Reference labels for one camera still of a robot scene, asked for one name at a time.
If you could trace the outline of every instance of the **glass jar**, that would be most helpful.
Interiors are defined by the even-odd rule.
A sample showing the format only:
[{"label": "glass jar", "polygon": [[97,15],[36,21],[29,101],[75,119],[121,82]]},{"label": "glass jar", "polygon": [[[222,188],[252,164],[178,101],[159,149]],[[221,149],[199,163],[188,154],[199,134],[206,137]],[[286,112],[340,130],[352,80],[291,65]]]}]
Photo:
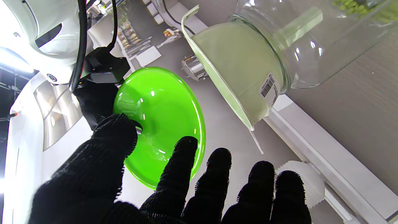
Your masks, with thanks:
[{"label": "glass jar", "polygon": [[267,39],[286,92],[318,86],[386,37],[397,27],[398,0],[238,0],[229,21]]},{"label": "glass jar", "polygon": [[224,99],[254,130],[278,95],[323,83],[397,22],[398,0],[238,0],[228,22],[192,37],[184,26],[182,32]]}]

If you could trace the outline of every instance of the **gloved hand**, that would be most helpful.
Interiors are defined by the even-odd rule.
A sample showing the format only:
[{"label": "gloved hand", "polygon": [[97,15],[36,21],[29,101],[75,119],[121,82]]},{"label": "gloved hand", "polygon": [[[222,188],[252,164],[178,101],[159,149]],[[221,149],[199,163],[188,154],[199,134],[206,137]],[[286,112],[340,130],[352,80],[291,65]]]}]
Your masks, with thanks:
[{"label": "gloved hand", "polygon": [[73,92],[91,130],[94,131],[102,120],[112,115],[118,90],[112,83],[98,84],[87,81],[86,86]]},{"label": "gloved hand", "polygon": [[311,216],[305,205],[303,183],[298,174],[282,172],[276,180],[276,199],[273,201],[275,170],[271,163],[256,163],[238,195],[238,203],[231,206],[224,217],[222,210],[229,183],[231,154],[225,148],[216,149],[207,161],[207,170],[196,184],[195,196],[187,206],[197,140],[183,137],[177,144],[156,192],[140,209],[117,202],[105,215],[104,223],[187,223],[187,224],[310,224]]}]

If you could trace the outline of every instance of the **floor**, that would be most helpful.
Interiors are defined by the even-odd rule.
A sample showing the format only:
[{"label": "floor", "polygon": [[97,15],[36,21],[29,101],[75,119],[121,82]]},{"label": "floor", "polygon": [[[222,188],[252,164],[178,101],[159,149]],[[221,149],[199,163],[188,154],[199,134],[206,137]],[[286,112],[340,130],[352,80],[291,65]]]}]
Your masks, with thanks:
[{"label": "floor", "polygon": [[[236,0],[179,0],[206,25],[223,23]],[[398,194],[398,31],[324,84],[287,95]]]},{"label": "floor", "polygon": [[[131,21],[132,27],[141,39],[153,36],[151,39],[153,45],[157,45],[157,41],[164,41],[164,39],[157,40],[157,38],[154,37],[156,34],[162,33],[164,27],[154,26],[152,24],[153,20],[149,13],[146,12],[145,8],[142,8],[141,1],[130,0],[126,2],[125,5],[121,6],[119,11],[126,13]],[[206,8],[202,7],[199,11],[202,13],[200,16],[207,15],[209,18],[213,18],[215,20],[213,23],[217,23],[217,21],[224,19],[220,14],[213,13],[214,11],[203,13],[205,11]],[[193,79],[185,78],[184,72],[181,71],[181,60],[183,57],[193,54],[185,39],[181,38],[171,44],[167,44],[160,48],[159,51],[162,55],[167,54],[167,57],[160,57],[149,66],[164,67],[180,75],[195,93],[205,117],[207,142],[204,162],[202,163],[197,175],[191,181],[187,200],[193,196],[196,181],[206,170],[205,160],[207,160],[211,152],[218,147],[225,147],[229,149],[232,154],[230,185],[228,188],[225,208],[236,203],[236,196],[243,185],[247,182],[250,169],[256,162],[267,160],[278,168],[289,160],[298,160],[298,157],[264,121],[259,122],[255,126],[254,131],[260,146],[264,151],[264,154],[262,155],[247,127],[238,119],[229,105],[225,102],[213,82],[210,79],[197,82]],[[125,175],[123,181],[131,183],[137,182],[129,175]],[[150,193],[152,192],[141,187],[135,191],[127,191],[126,189],[123,189],[121,200],[133,201],[137,206],[140,206]],[[315,224],[342,223],[341,218],[333,211],[326,201],[321,202],[311,209],[311,214]]]}]

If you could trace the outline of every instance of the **robotic arm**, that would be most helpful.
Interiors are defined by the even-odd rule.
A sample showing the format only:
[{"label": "robotic arm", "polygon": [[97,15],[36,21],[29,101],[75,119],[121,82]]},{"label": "robotic arm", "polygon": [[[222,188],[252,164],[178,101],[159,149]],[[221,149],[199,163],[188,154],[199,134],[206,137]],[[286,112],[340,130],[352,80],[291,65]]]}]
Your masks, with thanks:
[{"label": "robotic arm", "polygon": [[94,83],[122,83],[130,69],[127,59],[109,52],[117,35],[117,12],[112,0],[115,31],[106,47],[93,49],[87,36],[85,0],[1,0],[4,12],[0,45],[23,57],[53,85],[73,91]]}]

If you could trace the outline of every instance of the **green bowl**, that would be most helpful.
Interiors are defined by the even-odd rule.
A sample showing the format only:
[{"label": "green bowl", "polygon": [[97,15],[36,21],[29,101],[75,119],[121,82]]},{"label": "green bowl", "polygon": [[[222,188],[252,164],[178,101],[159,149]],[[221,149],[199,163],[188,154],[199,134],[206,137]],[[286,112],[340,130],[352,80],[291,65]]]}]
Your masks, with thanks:
[{"label": "green bowl", "polygon": [[184,136],[199,141],[191,178],[195,175],[205,153],[205,122],[195,95],[177,75],[158,67],[135,71],[120,86],[113,109],[142,126],[137,146],[124,162],[137,180],[155,189]]}]

